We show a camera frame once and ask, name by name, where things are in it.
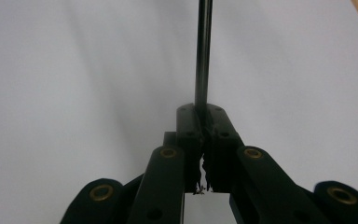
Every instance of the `white wall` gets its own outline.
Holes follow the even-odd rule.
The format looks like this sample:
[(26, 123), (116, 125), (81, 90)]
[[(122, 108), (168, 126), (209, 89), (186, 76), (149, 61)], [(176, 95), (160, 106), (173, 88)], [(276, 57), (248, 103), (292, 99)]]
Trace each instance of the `white wall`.
[[(0, 0), (0, 223), (58, 223), (90, 181), (141, 174), (193, 102), (198, 1)], [(358, 189), (351, 1), (214, 1), (209, 102), (298, 185)], [(186, 223), (234, 222), (227, 195)]]

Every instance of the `black plastic part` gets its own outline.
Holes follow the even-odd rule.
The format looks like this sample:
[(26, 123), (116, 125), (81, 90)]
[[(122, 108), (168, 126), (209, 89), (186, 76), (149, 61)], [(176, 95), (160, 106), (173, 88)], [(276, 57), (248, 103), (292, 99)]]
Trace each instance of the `black plastic part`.
[[(231, 196), (238, 203), (243, 200), (239, 191), (248, 196), (259, 216), (256, 223), (331, 223), (266, 151), (240, 147), (237, 157), (239, 181)], [(252, 223), (243, 214), (235, 217), (239, 223)]]
[(259, 223), (257, 210), (241, 184), (233, 185), (229, 205), (238, 224)]
[(176, 146), (186, 154), (185, 192), (196, 192), (200, 183), (202, 156), (202, 130), (193, 104), (182, 105), (176, 110)]
[(324, 213), (335, 223), (358, 223), (358, 191), (336, 181), (319, 183), (315, 197)]
[(127, 223), (183, 223), (184, 168), (181, 148), (155, 149)]
[(128, 184), (124, 185), (121, 193), (122, 197), (121, 197), (121, 204), (120, 204), (122, 209), (121, 210), (122, 214), (121, 214), (120, 222), (117, 223), (126, 223), (127, 219), (129, 218), (132, 205), (135, 201), (136, 194), (138, 193), (143, 178), (144, 175), (140, 175), (135, 179), (133, 179), (132, 181), (130, 181)]
[(226, 111), (216, 105), (208, 105), (206, 130), (209, 139), (205, 141), (207, 144), (204, 147), (202, 167), (206, 172), (207, 188), (212, 186), (213, 192), (229, 193), (236, 150), (239, 146), (243, 146), (243, 142)]
[[(99, 186), (110, 186), (112, 192), (109, 197), (91, 198), (90, 193), (93, 189)], [(78, 223), (121, 223), (122, 221), (122, 207), (120, 206), (120, 195), (122, 192), (122, 185), (116, 180), (111, 179), (98, 179), (90, 182), (84, 187), (69, 205), (65, 215), (62, 218), (62, 224)], [(104, 189), (98, 194), (106, 194)]]

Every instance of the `hole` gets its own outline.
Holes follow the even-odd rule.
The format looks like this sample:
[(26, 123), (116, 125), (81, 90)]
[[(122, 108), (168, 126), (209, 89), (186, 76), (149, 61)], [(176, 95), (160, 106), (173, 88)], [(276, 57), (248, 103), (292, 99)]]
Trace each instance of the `hole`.
[(162, 217), (162, 212), (158, 208), (151, 209), (147, 212), (147, 218), (150, 220), (159, 220)]
[(163, 148), (159, 154), (165, 158), (172, 158), (176, 156), (176, 150), (172, 148)]
[(95, 202), (104, 201), (113, 195), (113, 187), (110, 185), (100, 185), (89, 192), (89, 196)]
[(258, 156), (258, 154), (260, 154), (260, 153), (256, 150), (248, 150), (248, 154), (251, 156)]
[(307, 213), (303, 212), (303, 211), (296, 210), (293, 213), (293, 216), (295, 218), (297, 218), (299, 221), (304, 222), (304, 223), (310, 221), (310, 216)]
[(353, 194), (347, 192), (345, 189), (330, 187), (327, 189), (327, 193), (340, 203), (345, 203), (348, 205), (357, 203), (357, 198)]

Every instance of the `metal rod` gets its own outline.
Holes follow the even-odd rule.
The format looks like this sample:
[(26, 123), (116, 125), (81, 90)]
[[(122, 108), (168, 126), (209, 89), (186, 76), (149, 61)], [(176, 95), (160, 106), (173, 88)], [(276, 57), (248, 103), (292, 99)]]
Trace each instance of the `metal rod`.
[(200, 0), (197, 40), (196, 112), (205, 123), (208, 94), (209, 52), (211, 47), (212, 1)]

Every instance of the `brass insert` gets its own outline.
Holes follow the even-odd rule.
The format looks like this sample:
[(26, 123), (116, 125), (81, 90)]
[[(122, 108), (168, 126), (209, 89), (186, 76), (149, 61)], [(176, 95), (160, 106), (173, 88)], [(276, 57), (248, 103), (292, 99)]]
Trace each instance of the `brass insert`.
[(261, 157), (263, 157), (263, 153), (253, 148), (246, 148), (243, 153), (245, 154), (245, 156), (252, 159), (260, 159)]
[(159, 152), (159, 154), (164, 158), (173, 158), (176, 156), (176, 153), (175, 149), (169, 147), (165, 147)]
[(330, 195), (330, 197), (334, 198), (340, 203), (345, 203), (348, 205), (357, 203), (357, 198), (353, 194), (347, 192), (345, 189), (330, 187), (327, 189), (327, 193)]
[(89, 192), (89, 196), (95, 202), (104, 201), (113, 195), (113, 187), (107, 184), (99, 185)]

